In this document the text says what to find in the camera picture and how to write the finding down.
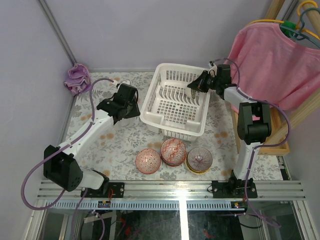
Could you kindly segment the white plastic dish rack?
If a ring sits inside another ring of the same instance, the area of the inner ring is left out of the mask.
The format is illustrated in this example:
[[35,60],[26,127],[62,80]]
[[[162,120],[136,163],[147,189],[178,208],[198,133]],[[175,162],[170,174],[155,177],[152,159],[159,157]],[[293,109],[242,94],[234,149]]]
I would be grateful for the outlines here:
[[188,84],[203,71],[201,67],[175,63],[156,67],[139,116],[149,131],[189,142],[204,134],[210,94],[187,94]]

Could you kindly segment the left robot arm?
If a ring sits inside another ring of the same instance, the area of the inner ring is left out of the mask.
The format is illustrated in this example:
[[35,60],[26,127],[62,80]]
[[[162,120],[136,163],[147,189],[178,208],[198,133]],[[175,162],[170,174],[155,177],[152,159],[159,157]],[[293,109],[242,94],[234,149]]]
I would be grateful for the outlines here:
[[92,116],[74,135],[59,146],[49,145],[44,151],[43,175],[67,192],[76,188],[92,190],[105,197],[110,190],[109,178],[97,170],[84,170],[80,160],[98,136],[123,120],[140,115],[138,90],[126,83],[117,85],[111,98],[94,107]]

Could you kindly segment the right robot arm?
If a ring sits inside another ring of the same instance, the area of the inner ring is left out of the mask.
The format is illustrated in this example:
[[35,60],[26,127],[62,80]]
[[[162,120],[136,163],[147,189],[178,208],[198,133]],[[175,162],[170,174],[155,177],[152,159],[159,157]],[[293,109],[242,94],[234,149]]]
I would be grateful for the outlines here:
[[247,96],[231,78],[231,67],[220,64],[210,70],[204,70],[198,78],[187,85],[186,94],[195,98],[196,93],[209,90],[224,101],[237,107],[237,135],[241,140],[238,160],[233,169],[234,180],[228,184],[228,192],[233,197],[240,197],[246,191],[242,182],[250,178],[250,169],[255,161],[255,152],[272,133],[270,106],[262,100]]

